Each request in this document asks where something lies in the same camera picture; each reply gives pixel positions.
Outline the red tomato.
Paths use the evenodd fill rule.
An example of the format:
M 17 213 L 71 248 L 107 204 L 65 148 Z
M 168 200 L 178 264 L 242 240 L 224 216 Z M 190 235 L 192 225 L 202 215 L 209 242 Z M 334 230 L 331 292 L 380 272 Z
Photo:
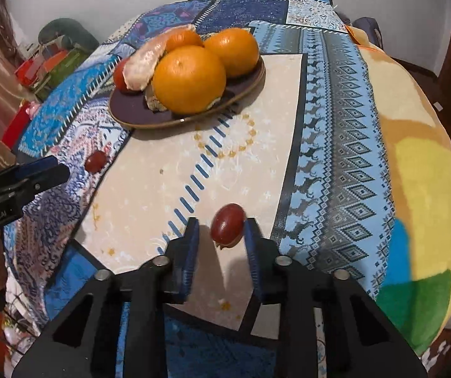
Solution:
M 115 87 L 123 93 L 131 93 L 132 91 L 128 89 L 127 85 L 126 85 L 126 81 L 123 75 L 123 71 L 124 71 L 124 67 L 126 65 L 126 62 L 128 62 L 129 59 L 125 58 L 123 60 L 121 60 L 115 70 L 114 70 L 114 85 Z

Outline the large orange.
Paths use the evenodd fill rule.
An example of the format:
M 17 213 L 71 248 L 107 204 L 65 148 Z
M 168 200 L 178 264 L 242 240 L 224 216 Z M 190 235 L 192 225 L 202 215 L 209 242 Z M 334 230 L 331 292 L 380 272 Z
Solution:
M 184 46 L 160 60 L 152 84 L 157 98 L 173 113 L 202 113 L 223 96 L 226 72 L 208 49 Z
M 227 28 L 204 41 L 224 64 L 228 78 L 239 78 L 251 72 L 259 61 L 259 46 L 254 36 L 242 28 Z

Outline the red jujube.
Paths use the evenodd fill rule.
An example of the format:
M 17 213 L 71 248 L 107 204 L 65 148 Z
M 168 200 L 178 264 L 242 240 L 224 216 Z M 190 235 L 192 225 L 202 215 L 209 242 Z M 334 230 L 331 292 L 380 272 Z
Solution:
M 230 203 L 215 214 L 210 228 L 210 236 L 218 248 L 232 248 L 243 235 L 246 213 L 243 208 Z
M 96 150 L 85 161 L 85 171 L 90 174 L 97 174 L 107 163 L 108 156 L 103 151 Z

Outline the red jujube on bedspread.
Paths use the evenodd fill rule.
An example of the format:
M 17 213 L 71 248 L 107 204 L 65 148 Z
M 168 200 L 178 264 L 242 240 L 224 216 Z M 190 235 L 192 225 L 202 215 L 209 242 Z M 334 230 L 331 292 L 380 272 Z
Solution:
M 103 151 L 96 150 L 85 161 L 85 171 L 90 174 L 97 174 L 107 163 L 108 156 Z

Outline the yellow orange fleece blanket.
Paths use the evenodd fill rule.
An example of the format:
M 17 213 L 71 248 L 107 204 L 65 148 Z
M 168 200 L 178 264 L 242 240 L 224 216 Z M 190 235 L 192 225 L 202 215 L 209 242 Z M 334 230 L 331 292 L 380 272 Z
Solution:
M 376 302 L 422 355 L 451 317 L 451 140 L 410 73 L 364 31 L 347 32 L 368 67 L 395 209 Z

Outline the dark purple round plate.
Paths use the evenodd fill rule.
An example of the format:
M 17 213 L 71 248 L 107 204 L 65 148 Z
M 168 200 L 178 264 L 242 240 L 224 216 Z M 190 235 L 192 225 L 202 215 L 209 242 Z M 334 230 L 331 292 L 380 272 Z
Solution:
M 213 55 L 173 54 L 156 66 L 145 90 L 128 94 L 114 89 L 108 111 L 130 128 L 169 128 L 224 110 L 248 96 L 264 77 L 263 60 L 251 72 L 227 79 L 223 64 Z

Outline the green patterned box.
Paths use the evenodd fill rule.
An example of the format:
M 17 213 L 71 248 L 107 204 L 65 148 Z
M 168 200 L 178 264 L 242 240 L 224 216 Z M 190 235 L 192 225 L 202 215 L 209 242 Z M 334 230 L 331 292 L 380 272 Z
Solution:
M 47 99 L 49 94 L 61 84 L 77 67 L 89 56 L 79 48 L 70 51 L 60 51 L 46 60 L 38 70 L 37 82 L 31 87 L 34 95 L 41 102 Z

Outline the pink pomelo segment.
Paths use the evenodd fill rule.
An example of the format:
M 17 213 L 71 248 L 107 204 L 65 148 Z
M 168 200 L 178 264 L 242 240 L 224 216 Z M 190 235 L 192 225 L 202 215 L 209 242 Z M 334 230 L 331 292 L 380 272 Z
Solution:
M 147 87 L 160 58 L 165 54 L 168 40 L 181 31 L 194 32 L 195 26 L 187 24 L 169 28 L 147 40 L 128 58 L 122 71 L 128 90 L 141 91 Z

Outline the grey plush toy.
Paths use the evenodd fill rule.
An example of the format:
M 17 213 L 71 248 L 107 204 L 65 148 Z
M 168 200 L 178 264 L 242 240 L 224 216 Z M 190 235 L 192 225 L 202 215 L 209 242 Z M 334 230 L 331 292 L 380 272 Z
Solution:
M 97 39 L 77 20 L 71 18 L 58 18 L 46 24 L 38 33 L 37 41 L 46 44 L 58 37 L 64 37 L 67 49 L 77 45 L 91 53 L 99 46 Z

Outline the small mandarin orange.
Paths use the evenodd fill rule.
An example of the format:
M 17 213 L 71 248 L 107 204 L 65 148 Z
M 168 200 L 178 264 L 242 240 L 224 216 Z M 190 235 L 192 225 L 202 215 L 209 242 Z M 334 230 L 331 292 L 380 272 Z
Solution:
M 200 35 L 193 30 L 182 30 L 174 32 L 166 41 L 166 52 L 170 53 L 175 49 L 184 46 L 203 46 Z

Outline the blue patchwork bedspread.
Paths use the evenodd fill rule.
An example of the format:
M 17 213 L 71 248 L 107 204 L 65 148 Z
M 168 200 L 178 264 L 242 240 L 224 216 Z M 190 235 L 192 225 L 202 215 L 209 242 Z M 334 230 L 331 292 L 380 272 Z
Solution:
M 158 128 L 135 147 L 108 111 L 114 67 L 147 40 L 192 24 L 202 35 L 251 32 L 263 60 L 295 60 L 293 83 L 277 81 L 258 106 L 231 104 L 176 129 Z M 185 0 L 138 16 L 110 37 L 48 98 L 19 152 L 54 155 L 67 183 L 38 195 L 4 232 L 11 271 L 31 321 L 43 328 L 91 272 L 73 249 L 91 204 L 114 172 L 117 213 L 141 225 L 134 241 L 158 254 L 191 217 L 234 201 L 265 224 L 282 252 L 309 269 L 348 271 L 376 301 L 386 278 L 394 222 L 387 154 L 368 67 L 333 0 Z M 108 156 L 85 171 L 96 150 Z

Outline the large orange on plate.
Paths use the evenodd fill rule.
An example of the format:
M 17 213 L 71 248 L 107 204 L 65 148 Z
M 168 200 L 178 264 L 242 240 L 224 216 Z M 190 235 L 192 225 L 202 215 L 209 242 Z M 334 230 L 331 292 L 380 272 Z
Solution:
M 228 78 L 239 78 L 251 72 L 259 61 L 259 46 L 254 36 L 242 28 L 227 28 L 204 41 L 224 64 Z

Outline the dark bag behind bed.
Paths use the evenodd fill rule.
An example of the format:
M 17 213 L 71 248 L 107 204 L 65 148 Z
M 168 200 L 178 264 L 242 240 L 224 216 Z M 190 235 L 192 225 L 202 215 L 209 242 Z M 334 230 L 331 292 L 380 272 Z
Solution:
M 352 23 L 352 26 L 361 30 L 367 36 L 370 43 L 383 49 L 383 38 L 376 19 L 372 17 L 360 17 Z

